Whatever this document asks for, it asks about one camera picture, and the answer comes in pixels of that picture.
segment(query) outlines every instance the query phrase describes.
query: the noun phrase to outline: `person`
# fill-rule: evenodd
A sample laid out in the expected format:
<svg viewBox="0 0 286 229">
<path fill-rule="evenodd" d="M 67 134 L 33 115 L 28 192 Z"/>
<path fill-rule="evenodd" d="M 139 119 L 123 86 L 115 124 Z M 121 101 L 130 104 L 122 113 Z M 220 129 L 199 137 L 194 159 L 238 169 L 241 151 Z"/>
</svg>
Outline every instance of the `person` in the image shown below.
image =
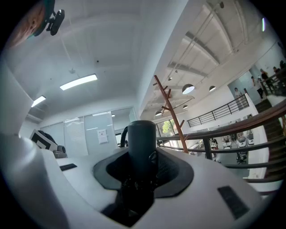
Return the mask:
<svg viewBox="0 0 286 229">
<path fill-rule="evenodd" d="M 276 68 L 275 66 L 273 67 L 273 71 L 275 72 L 275 74 L 277 74 L 278 72 L 280 72 L 280 68 Z"/>
<path fill-rule="evenodd" d="M 286 68 L 286 63 L 283 60 L 280 61 L 280 68 L 281 69 Z"/>
<path fill-rule="evenodd" d="M 239 96 L 242 96 L 242 93 L 237 89 L 234 88 L 234 90 L 236 91 L 236 97 L 238 98 Z"/>
<path fill-rule="evenodd" d="M 218 144 L 217 140 L 215 138 L 212 138 L 212 143 L 214 143 L 215 145 Z"/>
<path fill-rule="evenodd" d="M 257 80 L 257 82 L 255 82 L 255 79 L 253 76 L 251 77 L 251 79 L 252 79 L 252 85 L 253 85 L 254 89 L 258 92 L 258 94 L 260 95 L 260 98 L 263 99 L 263 97 L 262 97 L 263 90 L 260 87 L 259 79 Z"/>
<path fill-rule="evenodd" d="M 280 61 L 280 67 L 281 69 L 285 68 L 286 63 L 283 62 L 283 60 Z M 285 86 L 283 85 L 283 83 L 286 85 L 285 82 L 285 70 L 280 72 L 281 70 L 279 68 L 273 67 L 273 70 L 276 74 L 276 78 L 278 79 L 278 88 L 280 93 L 284 94 L 285 93 Z"/>
<path fill-rule="evenodd" d="M 261 77 L 262 77 L 262 79 L 263 79 L 264 81 L 267 80 L 267 79 L 268 79 L 268 76 L 267 76 L 268 73 L 265 72 L 262 68 L 260 69 L 260 72 L 261 72 Z M 267 84 L 267 86 L 268 86 L 270 92 L 273 93 L 273 91 L 272 91 L 272 88 L 273 88 L 272 79 L 267 80 L 267 81 L 266 81 L 266 84 Z"/>
</svg>

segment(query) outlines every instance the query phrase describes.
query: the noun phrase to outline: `glass partition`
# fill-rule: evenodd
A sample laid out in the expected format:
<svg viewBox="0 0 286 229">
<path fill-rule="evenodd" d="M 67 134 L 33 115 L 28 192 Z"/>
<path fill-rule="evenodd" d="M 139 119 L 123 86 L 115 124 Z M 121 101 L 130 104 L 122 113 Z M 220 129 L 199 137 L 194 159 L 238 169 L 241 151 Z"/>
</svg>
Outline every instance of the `glass partition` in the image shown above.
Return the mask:
<svg viewBox="0 0 286 229">
<path fill-rule="evenodd" d="M 88 155 L 84 136 L 84 118 L 64 121 L 64 142 L 68 157 Z"/>
</svg>

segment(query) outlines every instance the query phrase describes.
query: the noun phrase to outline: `wooden pole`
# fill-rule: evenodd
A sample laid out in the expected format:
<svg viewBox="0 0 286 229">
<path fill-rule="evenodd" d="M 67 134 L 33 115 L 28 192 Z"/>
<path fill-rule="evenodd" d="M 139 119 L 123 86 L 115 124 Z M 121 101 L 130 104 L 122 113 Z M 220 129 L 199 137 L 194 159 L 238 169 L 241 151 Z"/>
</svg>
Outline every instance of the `wooden pole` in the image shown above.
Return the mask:
<svg viewBox="0 0 286 229">
<path fill-rule="evenodd" d="M 171 94 L 171 89 L 169 89 L 169 91 L 168 91 L 168 94 L 167 94 L 167 98 L 169 99 L 170 98 L 170 94 Z"/>
<path fill-rule="evenodd" d="M 155 78 L 156 83 L 158 84 L 158 87 L 160 88 L 160 91 L 161 91 L 161 93 L 162 93 L 162 95 L 163 95 L 163 97 L 164 97 L 164 99 L 166 101 L 166 104 L 168 106 L 168 110 L 170 110 L 170 112 L 171 112 L 172 118 L 173 118 L 174 123 L 175 123 L 175 125 L 177 127 L 177 130 L 178 130 L 178 134 L 179 134 L 180 140 L 181 140 L 182 145 L 183 145 L 184 152 L 185 153 L 189 153 L 188 152 L 188 148 L 187 148 L 187 144 L 186 144 L 186 139 L 183 136 L 183 132 L 182 132 L 182 129 L 181 129 L 180 124 L 178 122 L 177 116 L 176 116 L 176 114 L 174 112 L 174 109 L 173 109 L 173 107 L 172 107 L 172 105 L 171 105 L 171 103 L 170 103 L 170 101 L 169 101 L 169 99 L 168 99 L 168 97 L 167 97 L 167 95 L 165 93 L 165 90 L 164 90 L 162 84 L 160 83 L 158 77 L 155 75 L 154 78 Z"/>
</svg>

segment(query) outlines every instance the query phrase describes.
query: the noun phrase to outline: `lamp shade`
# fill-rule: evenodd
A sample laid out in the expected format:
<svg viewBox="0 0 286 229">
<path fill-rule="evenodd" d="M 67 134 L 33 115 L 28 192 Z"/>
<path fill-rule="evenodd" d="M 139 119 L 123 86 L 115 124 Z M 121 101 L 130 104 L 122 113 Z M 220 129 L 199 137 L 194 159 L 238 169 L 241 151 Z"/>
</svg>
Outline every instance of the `lamp shade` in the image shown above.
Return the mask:
<svg viewBox="0 0 286 229">
<path fill-rule="evenodd" d="M 190 93 L 192 90 L 194 90 L 194 85 L 192 85 L 192 84 L 186 84 L 184 87 L 183 87 L 183 89 L 182 89 L 182 92 L 183 92 L 183 94 L 185 95 L 185 94 L 188 94 L 188 93 Z"/>
<path fill-rule="evenodd" d="M 210 86 L 210 91 L 213 91 L 214 89 L 216 89 L 215 86 Z"/>
<path fill-rule="evenodd" d="M 161 111 L 157 111 L 156 114 L 155 114 L 155 116 L 159 116 L 159 115 L 161 115 L 161 114 L 162 114 Z"/>
</svg>

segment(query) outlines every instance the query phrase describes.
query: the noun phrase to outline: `black railing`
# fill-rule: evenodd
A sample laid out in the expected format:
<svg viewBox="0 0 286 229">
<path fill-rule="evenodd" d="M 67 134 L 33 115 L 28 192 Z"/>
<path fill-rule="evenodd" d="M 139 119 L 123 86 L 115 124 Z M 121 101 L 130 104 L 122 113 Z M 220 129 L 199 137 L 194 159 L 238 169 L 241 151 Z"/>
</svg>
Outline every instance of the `black railing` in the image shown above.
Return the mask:
<svg viewBox="0 0 286 229">
<path fill-rule="evenodd" d="M 245 95 L 242 95 L 231 102 L 212 110 L 208 113 L 205 113 L 201 116 L 188 120 L 189 127 L 194 127 L 197 125 L 202 125 L 208 122 L 215 121 L 226 115 L 231 115 L 237 111 L 240 111 L 246 107 L 249 107 L 247 98 Z"/>
<path fill-rule="evenodd" d="M 266 80 L 260 79 L 260 84 L 266 96 L 286 96 L 286 69 L 280 70 Z"/>
<path fill-rule="evenodd" d="M 231 124 L 225 127 L 221 127 L 214 131 L 186 134 L 184 135 L 184 137 L 187 137 L 187 140 L 203 139 L 204 146 L 205 146 L 205 149 L 188 149 L 188 151 L 205 153 L 207 159 L 212 159 L 212 153 L 213 154 L 244 153 L 246 151 L 248 152 L 248 151 L 258 150 L 262 148 L 267 148 L 267 147 L 275 146 L 277 144 L 285 144 L 286 136 L 282 136 L 273 141 L 269 141 L 266 143 L 257 144 L 253 146 L 243 147 L 243 148 L 211 150 L 210 141 L 209 141 L 210 138 L 235 134 L 238 132 L 243 132 L 246 130 L 256 128 L 258 126 L 262 126 L 272 120 L 275 120 L 279 117 L 283 117 L 285 114 L 286 114 L 286 100 L 280 102 L 279 104 L 277 104 L 276 106 L 273 106 L 272 108 L 269 108 L 253 117 L 250 117 L 238 123 L 234 123 L 234 124 Z M 157 138 L 157 140 L 180 140 L 180 139 L 178 136 L 172 136 L 172 137 L 160 137 L 160 138 Z M 162 145 L 160 145 L 160 147 L 183 151 L 183 148 L 176 148 L 176 147 L 169 147 L 169 146 L 162 146 Z M 286 157 L 273 160 L 273 161 L 269 161 L 269 162 L 264 162 L 264 163 L 224 165 L 224 166 L 227 168 L 234 168 L 234 169 L 253 169 L 253 168 L 268 168 L 269 169 L 269 168 L 273 168 L 276 166 L 283 166 L 284 168 L 284 166 L 286 166 Z M 244 180 L 250 183 L 267 183 L 267 182 L 274 182 L 274 181 L 282 180 L 283 178 L 284 178 L 284 174 L 275 175 L 270 178 L 264 178 L 264 179 L 257 178 L 257 179 L 244 179 Z"/>
</svg>

